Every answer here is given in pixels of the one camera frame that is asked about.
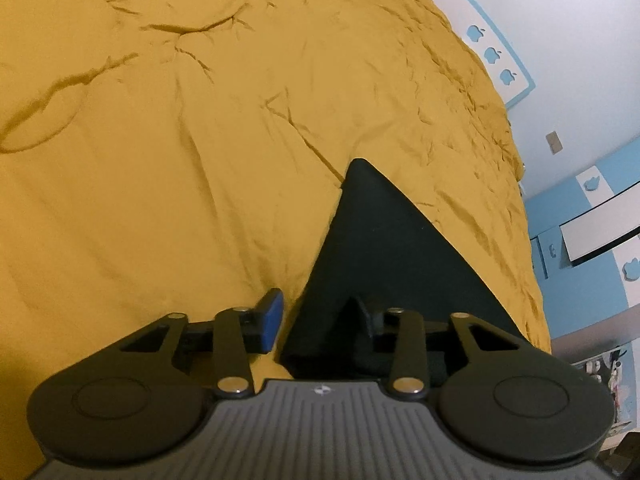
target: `white wall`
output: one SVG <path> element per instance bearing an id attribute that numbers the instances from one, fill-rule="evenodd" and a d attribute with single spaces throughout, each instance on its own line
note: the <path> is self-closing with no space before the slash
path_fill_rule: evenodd
<path id="1" fill-rule="evenodd" d="M 640 0 L 477 1 L 537 86 L 509 112 L 525 199 L 640 135 Z"/>

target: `silver screw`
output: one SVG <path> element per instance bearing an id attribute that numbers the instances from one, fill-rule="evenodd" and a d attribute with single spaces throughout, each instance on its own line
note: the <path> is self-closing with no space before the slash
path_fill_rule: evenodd
<path id="1" fill-rule="evenodd" d="M 228 394 L 241 394 L 249 387 L 244 377 L 223 377 L 218 381 L 218 389 Z"/>
<path id="2" fill-rule="evenodd" d="M 394 381 L 394 390 L 403 394 L 418 394 L 424 389 L 424 383 L 415 377 L 400 377 Z"/>

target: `crosshair logo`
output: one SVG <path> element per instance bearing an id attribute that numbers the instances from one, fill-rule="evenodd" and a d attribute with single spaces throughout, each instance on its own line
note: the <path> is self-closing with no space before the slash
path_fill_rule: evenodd
<path id="1" fill-rule="evenodd" d="M 327 394 L 330 394 L 333 391 L 332 388 L 329 388 L 326 384 L 321 384 L 320 386 L 316 386 L 314 388 L 314 392 L 321 397 L 324 397 Z"/>

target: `blue apple shape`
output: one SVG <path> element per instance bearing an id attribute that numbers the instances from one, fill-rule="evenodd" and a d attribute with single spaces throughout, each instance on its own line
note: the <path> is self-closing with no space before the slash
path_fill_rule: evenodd
<path id="1" fill-rule="evenodd" d="M 466 34 L 471 41 L 477 43 L 480 38 L 484 36 L 484 28 L 480 28 L 477 25 L 471 25 L 471 27 L 466 30 Z"/>
<path id="2" fill-rule="evenodd" d="M 502 81 L 505 85 L 510 85 L 512 82 L 515 81 L 516 78 L 514 78 L 516 74 L 515 72 L 511 72 L 511 70 L 508 69 L 504 69 L 502 72 L 500 72 L 500 81 Z"/>
<path id="3" fill-rule="evenodd" d="M 640 262 L 637 258 L 634 258 L 630 262 L 627 262 L 622 270 L 625 273 L 625 279 L 628 282 L 634 282 L 638 278 L 640 278 Z"/>
<path id="4" fill-rule="evenodd" d="M 500 51 L 495 50 L 492 46 L 490 46 L 487 50 L 484 51 L 484 58 L 486 59 L 487 63 L 494 64 L 500 59 L 500 54 Z"/>
<path id="5" fill-rule="evenodd" d="M 584 183 L 584 189 L 587 191 L 596 191 L 598 186 L 600 185 L 600 176 L 592 176 L 589 180 Z"/>

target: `wrinkled fabric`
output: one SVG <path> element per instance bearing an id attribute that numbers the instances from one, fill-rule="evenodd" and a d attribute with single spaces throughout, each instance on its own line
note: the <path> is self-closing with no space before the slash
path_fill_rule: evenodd
<path id="1" fill-rule="evenodd" d="M 292 305 L 355 157 L 548 351 L 506 111 L 431 0 L 0 0 L 0 478 L 42 460 L 48 375 L 167 312 Z"/>

